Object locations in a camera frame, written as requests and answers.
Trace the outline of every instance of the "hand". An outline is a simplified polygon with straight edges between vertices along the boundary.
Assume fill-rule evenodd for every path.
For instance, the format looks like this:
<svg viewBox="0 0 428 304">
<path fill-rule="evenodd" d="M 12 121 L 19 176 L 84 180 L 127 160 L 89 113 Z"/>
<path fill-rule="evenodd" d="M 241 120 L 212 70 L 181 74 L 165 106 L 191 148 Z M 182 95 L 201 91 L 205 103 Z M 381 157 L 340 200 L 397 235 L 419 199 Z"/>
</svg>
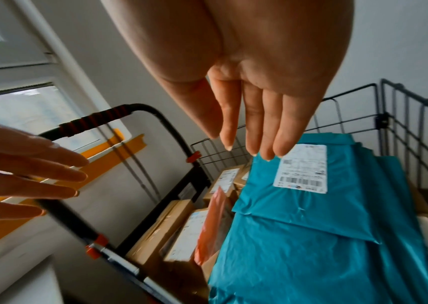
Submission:
<svg viewBox="0 0 428 304">
<path fill-rule="evenodd" d="M 352 29 L 353 0 L 103 3 L 154 78 L 227 150 L 243 96 L 246 148 L 267 160 L 299 140 Z"/>
<path fill-rule="evenodd" d="M 60 147 L 42 137 L 0 125 L 0 196 L 63 199 L 76 190 L 39 183 L 21 176 L 36 176 L 79 182 L 87 175 L 66 166 L 85 166 L 89 161 L 80 154 Z M 42 214 L 35 206 L 0 202 L 0 219 L 32 218 Z"/>
</svg>

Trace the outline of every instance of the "red clip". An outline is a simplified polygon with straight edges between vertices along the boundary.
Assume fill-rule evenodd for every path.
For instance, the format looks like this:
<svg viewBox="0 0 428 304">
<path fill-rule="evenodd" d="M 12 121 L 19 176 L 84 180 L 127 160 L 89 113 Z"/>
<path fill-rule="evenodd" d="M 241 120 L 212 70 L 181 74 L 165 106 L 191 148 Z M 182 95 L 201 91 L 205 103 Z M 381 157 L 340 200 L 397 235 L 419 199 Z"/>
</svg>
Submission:
<svg viewBox="0 0 428 304">
<path fill-rule="evenodd" d="M 105 247 L 109 243 L 109 240 L 103 234 L 99 234 L 99 236 L 94 241 L 94 243 Z M 89 246 L 85 246 L 85 248 L 86 248 L 86 254 L 90 256 L 92 259 L 98 259 L 99 257 L 102 256 L 101 253 L 98 252 L 97 249 L 95 248 L 90 248 Z"/>
<path fill-rule="evenodd" d="M 201 157 L 202 157 L 202 154 L 200 154 L 199 151 L 195 151 L 191 156 L 187 157 L 185 162 L 186 163 L 193 163 Z"/>
</svg>

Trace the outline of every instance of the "palm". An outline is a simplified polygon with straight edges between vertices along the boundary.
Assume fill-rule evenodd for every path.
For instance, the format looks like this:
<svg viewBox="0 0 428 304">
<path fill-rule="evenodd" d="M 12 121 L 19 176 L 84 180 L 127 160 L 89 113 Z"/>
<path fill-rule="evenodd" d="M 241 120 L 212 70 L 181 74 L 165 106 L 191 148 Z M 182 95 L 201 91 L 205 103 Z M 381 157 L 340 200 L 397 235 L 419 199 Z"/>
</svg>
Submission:
<svg viewBox="0 0 428 304">
<path fill-rule="evenodd" d="M 353 11 L 351 0 L 104 2 L 151 74 L 227 149 L 243 96 L 247 150 L 265 159 L 304 131 L 342 61 Z"/>
</svg>

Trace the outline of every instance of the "orange tape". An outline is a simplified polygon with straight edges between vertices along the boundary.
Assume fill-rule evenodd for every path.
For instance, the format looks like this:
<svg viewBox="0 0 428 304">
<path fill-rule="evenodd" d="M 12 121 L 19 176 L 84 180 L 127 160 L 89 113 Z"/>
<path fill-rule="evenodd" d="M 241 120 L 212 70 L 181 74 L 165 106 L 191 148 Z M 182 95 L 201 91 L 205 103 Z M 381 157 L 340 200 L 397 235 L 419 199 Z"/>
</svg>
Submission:
<svg viewBox="0 0 428 304">
<path fill-rule="evenodd" d="M 133 153 L 137 153 L 143 148 L 145 148 L 147 145 L 144 143 L 144 134 L 141 134 L 137 136 L 136 138 L 131 139 L 129 142 L 126 143 L 126 145 L 130 148 L 130 150 Z M 107 148 L 110 147 L 108 143 L 101 144 L 99 146 L 105 146 L 107 144 Z M 117 148 L 118 151 L 121 153 L 123 159 L 127 159 L 130 157 L 129 153 L 124 149 L 123 146 L 120 146 Z M 110 151 L 106 155 L 100 157 L 99 159 L 91 162 L 87 166 L 81 168 L 81 171 L 84 171 L 87 173 L 88 178 L 81 182 L 81 183 L 72 183 L 72 182 L 56 182 L 56 185 L 62 185 L 74 188 L 76 190 L 79 190 L 81 187 L 85 186 L 86 184 L 90 183 L 91 181 L 95 180 L 105 172 L 109 171 L 113 167 L 120 164 L 122 160 L 117 156 L 117 154 L 114 151 Z M 26 199 L 22 201 L 20 204 L 22 205 L 35 205 L 35 201 L 33 199 Z M 14 231 L 15 229 L 19 228 L 23 224 L 27 223 L 30 219 L 22 219 L 22 220 L 0 220 L 0 239 Z"/>
</svg>

